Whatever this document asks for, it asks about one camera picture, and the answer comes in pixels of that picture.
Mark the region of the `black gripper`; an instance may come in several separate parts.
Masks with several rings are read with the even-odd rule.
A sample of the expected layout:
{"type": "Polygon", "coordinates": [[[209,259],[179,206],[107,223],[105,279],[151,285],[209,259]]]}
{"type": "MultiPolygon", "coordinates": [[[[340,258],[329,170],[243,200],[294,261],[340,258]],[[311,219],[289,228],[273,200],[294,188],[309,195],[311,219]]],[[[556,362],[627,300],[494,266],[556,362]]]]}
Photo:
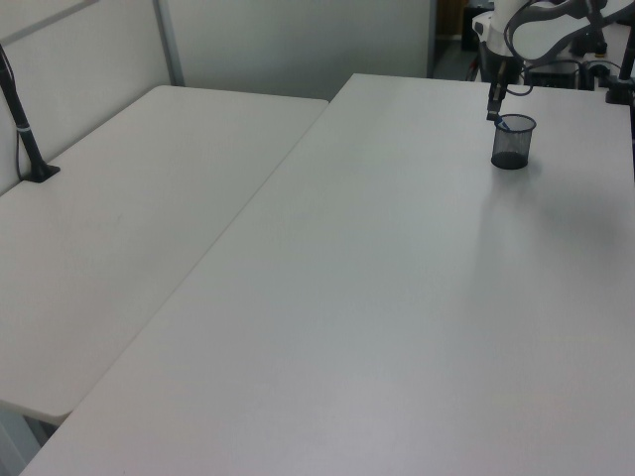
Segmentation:
{"type": "Polygon", "coordinates": [[[491,122],[498,121],[500,117],[502,100],[505,98],[508,85],[507,65],[506,57],[496,57],[491,64],[491,84],[486,115],[486,119],[491,122]]]}

